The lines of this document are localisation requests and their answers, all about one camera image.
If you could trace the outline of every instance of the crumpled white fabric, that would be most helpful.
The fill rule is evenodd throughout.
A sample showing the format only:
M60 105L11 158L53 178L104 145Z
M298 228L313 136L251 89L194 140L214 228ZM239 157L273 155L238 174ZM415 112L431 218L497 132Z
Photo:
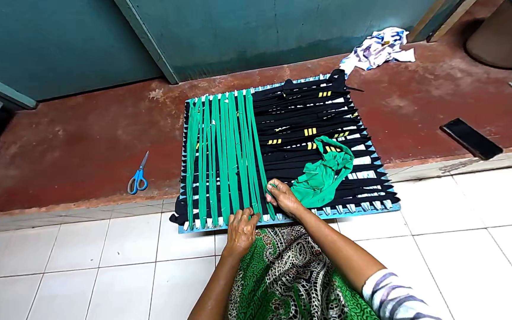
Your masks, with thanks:
M408 33L396 27L373 32L362 45L355 47L349 56L341 60L339 68L345 70L345 78L355 67L371 70L393 59L400 62L415 62L414 49L400 49L401 44L406 44Z

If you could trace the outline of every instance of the blue-handled scissors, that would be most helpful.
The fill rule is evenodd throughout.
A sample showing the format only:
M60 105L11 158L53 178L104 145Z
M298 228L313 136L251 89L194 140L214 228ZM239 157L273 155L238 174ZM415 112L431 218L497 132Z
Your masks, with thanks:
M146 165L147 156L149 156L149 151L146 152L146 156L143 157L142 164L139 165L138 171L135 172L135 175L127 184L127 192L129 194L136 194L138 190L143 191L147 188L147 180L143 177L143 167Z

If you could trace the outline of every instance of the concrete floor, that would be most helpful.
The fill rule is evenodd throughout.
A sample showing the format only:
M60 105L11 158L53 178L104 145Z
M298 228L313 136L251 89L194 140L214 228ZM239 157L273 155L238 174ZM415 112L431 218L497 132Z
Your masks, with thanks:
M365 90L352 98L387 167L469 156L438 128L457 117L512 148L512 70L481 65L463 50L466 34L500 3L478 1L439 42L408 45L415 63L352 72L347 84ZM179 85L145 81L19 112L0 138L0 212L176 196L186 99L328 73L342 57ZM147 150L149 188L130 196L127 181Z

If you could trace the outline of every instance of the white cloth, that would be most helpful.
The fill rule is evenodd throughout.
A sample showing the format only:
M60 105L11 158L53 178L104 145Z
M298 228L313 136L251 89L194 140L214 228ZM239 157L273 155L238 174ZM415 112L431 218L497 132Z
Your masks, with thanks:
M362 45L355 47L349 56L341 60L340 69L345 70L345 78L355 67L371 70L389 60L401 62L415 62L414 49L404 51L400 49L406 44L408 31L401 28L390 27L382 31L373 32L363 41Z
M380 320L441 320L414 289L388 269L370 276L362 294Z

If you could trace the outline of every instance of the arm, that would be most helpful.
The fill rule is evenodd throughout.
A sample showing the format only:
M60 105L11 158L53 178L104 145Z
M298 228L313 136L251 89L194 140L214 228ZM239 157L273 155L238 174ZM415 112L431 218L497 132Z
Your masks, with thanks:
M256 223L260 214L254 215L252 208L238 210L236 215L230 215L228 219L228 240L223 255L191 311L189 320L224 318L240 259L248 252L256 237Z
M266 194L266 200L274 206L279 206L303 225L309 236L343 273L355 291L361 292L367 279L385 268L370 253L305 208L287 184L272 179L268 182L267 188L272 196Z

